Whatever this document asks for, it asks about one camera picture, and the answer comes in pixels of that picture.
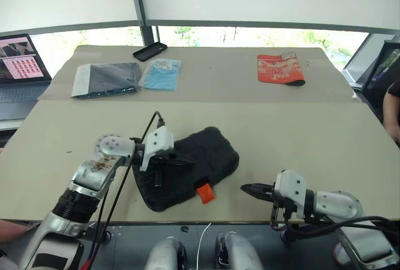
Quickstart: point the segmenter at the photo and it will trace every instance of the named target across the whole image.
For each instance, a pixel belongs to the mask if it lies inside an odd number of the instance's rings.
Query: laptop screen
[[[27,34],[0,37],[0,84],[50,79]]]

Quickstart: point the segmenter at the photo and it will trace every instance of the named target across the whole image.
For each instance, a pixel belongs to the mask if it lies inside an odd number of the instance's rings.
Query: window
[[[337,70],[356,52],[368,33],[259,27],[159,26],[160,41],[184,47],[320,47]]]
[[[54,32],[32,35],[31,38],[52,77],[79,45],[143,46],[140,28],[137,26]]]

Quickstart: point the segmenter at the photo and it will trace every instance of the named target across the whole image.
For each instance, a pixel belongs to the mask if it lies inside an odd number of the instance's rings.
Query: person's hand
[[[387,124],[385,129],[393,141],[400,144],[400,126],[398,124]]]

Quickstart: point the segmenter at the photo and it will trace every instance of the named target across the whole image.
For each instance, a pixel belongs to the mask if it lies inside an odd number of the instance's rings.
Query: beige table
[[[282,169],[301,173],[309,189],[352,192],[366,214],[400,217],[400,152],[364,104],[42,100],[0,154],[0,218],[42,219],[98,136],[140,136],[156,109],[176,139],[219,128],[239,167],[213,202],[196,196],[161,213],[144,205],[130,175],[115,221],[267,221],[271,204],[239,187],[271,183]]]
[[[76,68],[86,63],[147,62],[134,59],[139,47],[79,46],[52,80],[41,99],[69,99]],[[279,55],[295,51],[306,84],[291,87],[267,84],[257,79],[257,55]],[[182,61],[176,91],[143,89],[121,101],[199,101],[224,103],[351,102],[353,91],[320,48],[207,48],[170,47],[154,57]],[[102,99],[114,101],[110,97]]]

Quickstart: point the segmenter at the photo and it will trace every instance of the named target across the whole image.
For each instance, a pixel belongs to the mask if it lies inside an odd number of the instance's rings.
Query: laptop
[[[25,119],[50,82],[28,34],[0,37],[0,120]]]

